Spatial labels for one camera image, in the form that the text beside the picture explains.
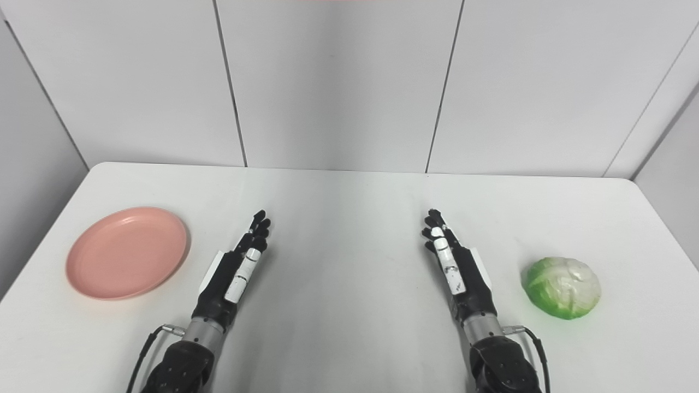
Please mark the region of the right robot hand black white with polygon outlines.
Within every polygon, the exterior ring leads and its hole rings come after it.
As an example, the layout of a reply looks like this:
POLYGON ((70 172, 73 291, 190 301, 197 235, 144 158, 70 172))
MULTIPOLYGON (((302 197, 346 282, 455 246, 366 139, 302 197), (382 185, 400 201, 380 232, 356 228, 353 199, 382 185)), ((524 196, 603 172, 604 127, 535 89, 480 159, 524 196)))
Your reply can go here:
POLYGON ((422 236, 439 262, 440 271, 451 293, 454 319, 463 324, 467 318, 497 316, 490 285, 479 268, 475 250, 466 248, 445 222, 442 213, 430 209, 424 218, 422 236))

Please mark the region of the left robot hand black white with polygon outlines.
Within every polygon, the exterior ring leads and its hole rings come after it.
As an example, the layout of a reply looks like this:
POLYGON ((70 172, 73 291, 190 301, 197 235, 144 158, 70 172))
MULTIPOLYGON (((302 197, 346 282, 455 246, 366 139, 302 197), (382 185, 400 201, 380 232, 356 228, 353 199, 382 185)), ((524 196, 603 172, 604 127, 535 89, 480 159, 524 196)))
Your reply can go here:
POLYGON ((232 251, 217 257, 207 272, 205 286, 200 291, 192 319, 207 319, 227 330, 232 326, 238 304, 252 274, 267 249, 271 219, 264 210, 258 211, 232 251))

